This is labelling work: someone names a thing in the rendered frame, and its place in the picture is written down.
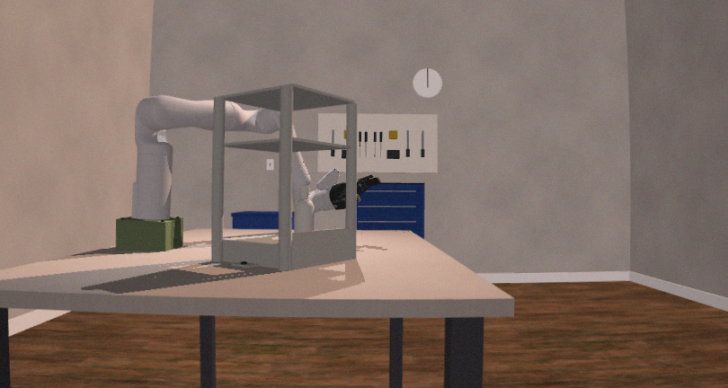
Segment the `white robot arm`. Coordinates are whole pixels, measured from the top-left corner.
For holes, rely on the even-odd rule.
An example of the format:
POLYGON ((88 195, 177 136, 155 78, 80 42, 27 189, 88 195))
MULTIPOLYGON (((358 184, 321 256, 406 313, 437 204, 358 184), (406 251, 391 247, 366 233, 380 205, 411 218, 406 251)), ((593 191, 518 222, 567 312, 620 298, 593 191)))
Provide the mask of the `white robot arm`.
MULTIPOLYGON (((240 109, 226 101, 225 131, 250 131, 272 134, 280 130, 280 112, 240 109)), ((141 100, 135 116, 135 142, 138 148, 137 179, 133 183, 132 218, 170 219, 173 147, 166 141, 165 130, 196 127, 213 131, 214 101, 189 101, 166 95, 141 100)), ((329 171, 309 192, 318 211, 335 209, 330 190, 338 183, 339 172, 329 171), (318 191, 318 192, 317 192, 318 191), (316 194, 315 194, 316 193, 316 194), (320 209, 320 210, 318 210, 320 209)), ((299 188, 311 179, 300 152, 292 152, 292 196, 294 206, 300 199, 299 188)))

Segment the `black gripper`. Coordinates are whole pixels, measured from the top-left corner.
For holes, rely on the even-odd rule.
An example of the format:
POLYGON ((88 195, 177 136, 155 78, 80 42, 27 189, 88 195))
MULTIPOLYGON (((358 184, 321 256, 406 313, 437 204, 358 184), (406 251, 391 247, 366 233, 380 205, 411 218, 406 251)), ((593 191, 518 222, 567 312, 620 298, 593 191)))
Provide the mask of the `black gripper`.
MULTIPOLYGON (((361 193, 365 192, 369 187, 378 185, 379 183, 381 183, 380 179, 378 177, 373 177, 373 175, 358 179, 357 202, 361 201, 361 193), (363 187, 364 190, 361 190, 360 186, 363 187)), ((330 200, 336 210, 346 208, 346 182, 333 185, 329 195, 330 200)))

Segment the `beige bottle with grey cap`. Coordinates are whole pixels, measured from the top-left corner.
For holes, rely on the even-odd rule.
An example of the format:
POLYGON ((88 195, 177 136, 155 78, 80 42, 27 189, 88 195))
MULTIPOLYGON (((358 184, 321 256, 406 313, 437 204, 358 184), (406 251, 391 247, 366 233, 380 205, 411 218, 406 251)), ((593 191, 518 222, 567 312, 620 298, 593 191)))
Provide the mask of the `beige bottle with grey cap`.
POLYGON ((314 231, 315 207, 308 199, 309 188, 299 188, 300 199, 294 206, 294 233, 314 231))

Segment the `grey open shelving unit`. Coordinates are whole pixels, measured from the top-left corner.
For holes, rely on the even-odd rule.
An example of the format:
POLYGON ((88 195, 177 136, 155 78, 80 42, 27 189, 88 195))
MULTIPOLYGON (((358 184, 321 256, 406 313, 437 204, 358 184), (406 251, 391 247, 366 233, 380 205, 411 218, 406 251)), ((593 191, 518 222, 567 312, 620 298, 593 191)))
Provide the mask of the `grey open shelving unit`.
POLYGON ((358 104, 299 84, 285 84, 214 97, 211 261, 279 271, 356 259, 358 104), (294 87, 294 106, 293 106, 294 87), (225 143, 226 101, 280 112, 280 138, 225 143), (293 110, 347 104, 346 145, 293 137, 293 110), (225 147, 279 152, 279 232, 224 236, 225 147), (346 149, 346 228, 292 233, 292 152, 346 149), (252 239, 246 236, 256 236, 252 239), (291 244, 292 237, 292 244, 291 244))

